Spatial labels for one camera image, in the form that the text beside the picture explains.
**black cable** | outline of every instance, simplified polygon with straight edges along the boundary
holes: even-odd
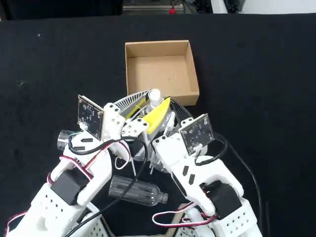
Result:
[[[111,139],[111,140],[108,140],[108,141],[102,143],[101,145],[99,145],[99,146],[97,146],[97,147],[95,147],[95,148],[93,148],[93,149],[91,149],[91,150],[89,150],[89,151],[76,151],[76,150],[74,150],[73,144],[72,144],[72,142],[71,142],[73,136],[75,136],[75,135],[77,135],[76,132],[73,133],[73,134],[70,134],[70,136],[69,136],[69,138],[68,138],[68,148],[69,148],[69,150],[70,150],[72,153],[74,153],[74,154],[76,154],[76,155],[79,155],[79,156],[88,155],[88,154],[97,152],[98,150],[104,148],[106,145],[109,145],[109,144],[111,144],[111,143],[113,143],[113,142],[119,142],[119,141],[128,140],[128,139],[135,140],[135,139],[134,139],[135,137],[129,137],[129,138],[124,137],[124,138],[120,138],[120,139],[117,139],[117,140]]]
[[[239,161],[243,164],[243,166],[245,166],[245,168],[248,170],[248,172],[250,173],[252,180],[255,184],[256,187],[256,191],[257,191],[257,195],[258,195],[258,205],[259,205],[259,218],[258,218],[258,223],[259,223],[259,229],[262,233],[262,219],[263,219],[263,210],[262,210],[262,199],[261,199],[261,191],[258,185],[258,182],[253,174],[253,172],[251,171],[251,169],[249,168],[249,166],[243,161],[243,159],[240,157],[240,155],[237,153],[237,151],[233,148],[233,146],[230,144],[230,142],[222,135],[218,134],[218,133],[213,133],[214,136],[219,137],[220,139],[224,140],[228,146],[231,148],[231,150],[233,151],[234,155],[239,159]]]
[[[225,154],[225,152],[227,151],[228,143],[227,143],[226,139],[223,138],[221,135],[219,135],[217,133],[213,133],[213,135],[214,135],[214,138],[215,138],[216,141],[219,141],[219,142],[224,144],[223,149],[221,150],[221,152],[218,155],[214,156],[213,158],[207,159],[207,160],[204,160],[204,161],[201,161],[201,162],[197,162],[198,156],[200,154],[200,153],[198,153],[196,155],[195,159],[194,159],[194,164],[196,166],[202,166],[202,165],[205,165],[205,164],[210,164],[211,162],[213,162],[213,161],[219,159],[220,157],[222,157]]]
[[[65,235],[65,237],[69,237],[71,236],[74,232],[76,232],[79,228],[81,228],[83,225],[85,225],[86,223],[88,223],[89,221],[91,221],[92,219],[98,217],[99,215],[101,215],[103,212],[105,212],[107,209],[109,209],[111,206],[113,206],[114,204],[116,204],[117,202],[119,202],[121,200],[121,198],[130,190],[130,188],[134,185],[134,183],[137,181],[137,179],[139,178],[140,174],[143,172],[144,168],[145,168],[145,165],[146,165],[146,162],[147,162],[147,158],[148,158],[148,149],[147,149],[147,146],[146,146],[146,143],[139,139],[138,137],[122,137],[120,139],[117,139],[117,140],[112,140],[112,142],[118,142],[118,141],[122,141],[122,140],[134,140],[134,141],[139,141],[143,144],[144,146],[144,150],[145,150],[145,155],[144,155],[144,161],[143,161],[143,164],[142,166],[140,167],[139,171],[137,172],[136,176],[133,178],[133,180],[130,182],[130,184],[127,186],[127,188],[123,191],[123,193],[121,193],[121,195],[116,198],[114,201],[112,201],[109,205],[107,205],[106,207],[104,207],[103,209],[101,209],[100,211],[98,211],[97,213],[95,213],[94,215],[90,216],[89,218],[87,218],[86,220],[82,221],[79,225],[77,225],[76,227],[74,227],[68,234]],[[108,145],[108,141],[103,143],[102,147]]]
[[[170,0],[170,5],[172,8],[174,8],[176,6],[176,4],[178,3],[179,0],[176,0],[176,2],[174,4],[172,4],[172,0]]]

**wire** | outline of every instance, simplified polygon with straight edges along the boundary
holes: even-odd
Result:
[[[72,145],[72,142],[71,142],[72,137],[73,137],[74,135],[76,135],[76,134],[75,134],[75,133],[70,134],[70,136],[69,136],[69,138],[68,138],[68,148],[69,148],[69,150],[70,150],[72,153],[74,153],[74,154],[76,154],[76,155],[78,155],[78,156],[84,156],[84,155],[92,154],[92,153],[94,153],[94,152],[97,152],[98,150],[105,149],[105,147],[106,147],[107,145],[110,145],[110,144],[112,144],[112,143],[114,143],[114,142],[119,142],[119,141],[124,140],[124,139],[122,139],[122,138],[117,139],[117,140],[111,139],[111,140],[108,140],[108,141],[102,143],[101,145],[99,145],[99,146],[97,146],[97,147],[91,149],[91,150],[88,150],[88,151],[76,151],[76,150],[74,150],[73,145]]]
[[[74,232],[76,232],[79,228],[81,228],[83,225],[85,225],[86,223],[88,223],[89,221],[93,220],[94,218],[98,217],[99,215],[101,215],[103,212],[105,212],[107,209],[109,209],[111,206],[115,205],[116,203],[118,203],[122,197],[130,190],[130,188],[134,185],[134,183],[137,181],[137,179],[139,178],[139,176],[141,175],[141,173],[143,172],[147,159],[148,159],[148,149],[147,149],[147,145],[146,143],[139,139],[138,137],[123,137],[120,138],[118,140],[115,140],[115,142],[118,141],[123,141],[123,140],[134,140],[134,141],[138,141],[141,142],[144,146],[144,150],[145,150],[145,157],[144,157],[144,161],[142,166],[140,167],[138,173],[136,174],[136,176],[133,178],[133,180],[130,182],[130,184],[126,187],[126,189],[121,193],[121,195],[116,198],[114,201],[112,201],[109,205],[107,205],[106,207],[104,207],[102,210],[98,211],[97,213],[95,213],[94,215],[90,216],[89,218],[87,218],[86,220],[82,221],[80,224],[78,224],[76,227],[74,227],[68,234],[65,235],[65,237],[69,237],[71,236]]]
[[[215,157],[213,157],[213,158],[211,158],[211,159],[207,159],[207,160],[201,161],[201,162],[197,162],[197,159],[198,159],[198,156],[199,156],[200,152],[197,153],[197,155],[196,155],[196,157],[195,157],[195,159],[194,159],[194,164],[195,164],[196,166],[202,166],[202,165],[205,165],[205,164],[210,164],[210,163],[212,163],[213,161],[215,161],[215,160],[221,158],[221,157],[225,154],[225,152],[227,151],[227,148],[228,148],[227,140],[226,140],[224,137],[222,137],[221,135],[219,135],[219,134],[217,134],[217,133],[215,133],[215,132],[213,132],[213,135],[214,135],[215,140],[217,140],[217,141],[219,141],[219,142],[221,142],[221,143],[224,144],[223,149],[222,149],[221,152],[220,152],[218,155],[216,155]]]
[[[88,171],[86,171],[86,169],[83,168],[75,159],[73,159],[71,157],[67,157],[67,156],[60,156],[59,159],[60,160],[66,159],[69,162],[71,162],[73,165],[75,165],[75,167],[77,167],[88,178],[89,181],[91,181],[91,179],[93,178],[92,174],[90,174]]]
[[[172,0],[170,0],[170,5],[172,8],[174,8],[176,6],[176,4],[178,3],[179,0],[176,0],[174,4],[172,4]]]
[[[93,161],[97,158],[97,156],[104,151],[105,149],[109,148],[111,144],[106,145],[104,148],[102,148],[89,162],[84,166],[85,169],[88,169],[88,167],[93,163]]]
[[[220,139],[222,139],[223,141],[225,141],[228,144],[228,146],[233,151],[234,155],[239,159],[239,161],[243,164],[243,166],[245,166],[245,168],[248,170],[248,172],[250,173],[250,175],[252,177],[252,180],[253,180],[255,187],[256,187],[257,196],[258,196],[258,206],[259,206],[259,218],[258,218],[259,225],[258,226],[259,226],[259,229],[262,233],[263,209],[262,209],[261,191],[260,191],[258,182],[257,182],[253,172],[249,168],[249,166],[243,161],[243,159],[240,157],[240,155],[237,153],[237,151],[234,149],[234,147],[230,144],[230,142],[221,134],[214,133],[214,135],[216,135],[217,137],[219,137]]]
[[[52,181],[50,175],[51,175],[51,173],[48,173],[48,175],[47,175],[47,177],[46,177],[46,181],[47,181],[47,183],[49,183],[49,184],[53,184],[54,181]]]
[[[15,219],[17,219],[17,218],[19,218],[19,217],[21,217],[21,216],[24,216],[25,214],[27,213],[27,211],[23,211],[23,212],[21,212],[21,213],[19,213],[19,214],[16,214],[16,215],[14,215],[14,216],[12,216],[8,221],[7,221],[7,223],[6,223],[6,227],[5,227],[5,230],[4,230],[4,237],[6,237],[6,235],[9,233],[9,231],[10,231],[10,223],[12,222],[12,221],[14,221]]]
[[[166,228],[180,228],[180,227],[193,227],[193,226],[202,226],[202,225],[207,225],[209,223],[211,223],[212,221],[214,221],[217,218],[217,215],[214,215],[212,217],[210,217],[208,220],[205,221],[201,221],[201,222],[190,222],[190,223],[179,223],[179,224],[163,224],[163,223],[159,223],[155,220],[156,217],[164,215],[164,214],[174,214],[174,213],[180,213],[180,212],[184,212],[187,209],[189,209],[190,207],[195,206],[196,204],[194,202],[190,202],[187,205],[185,205],[183,208],[178,209],[176,211],[164,211],[164,212],[159,212],[156,213],[155,215],[152,216],[152,221],[161,227],[166,227]]]

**open cardboard box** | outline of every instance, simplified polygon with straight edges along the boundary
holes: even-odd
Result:
[[[127,94],[157,88],[180,105],[195,105],[198,79],[188,40],[125,43]]]

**clear plastic bottle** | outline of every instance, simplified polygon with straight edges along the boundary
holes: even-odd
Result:
[[[114,175],[110,184],[109,196],[115,198],[120,196],[131,181],[132,179]],[[131,189],[122,197],[122,200],[145,206],[155,206],[158,202],[166,203],[168,194],[162,193],[154,184],[136,181]]]

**black cloth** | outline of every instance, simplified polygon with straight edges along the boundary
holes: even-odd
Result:
[[[214,130],[253,169],[270,236],[313,233],[315,22],[315,14],[1,22],[0,227],[30,205],[58,163],[60,129],[78,130],[77,94],[100,105],[126,95],[125,42],[190,40],[200,98],[189,110],[209,113]],[[231,152],[223,160],[257,213],[251,177]],[[131,168],[114,173],[131,176]],[[153,208],[120,202],[105,213],[116,235],[164,233],[151,215],[184,201],[167,174],[150,176],[147,169],[141,180],[169,193],[169,202]],[[96,197],[99,208],[106,194]]]

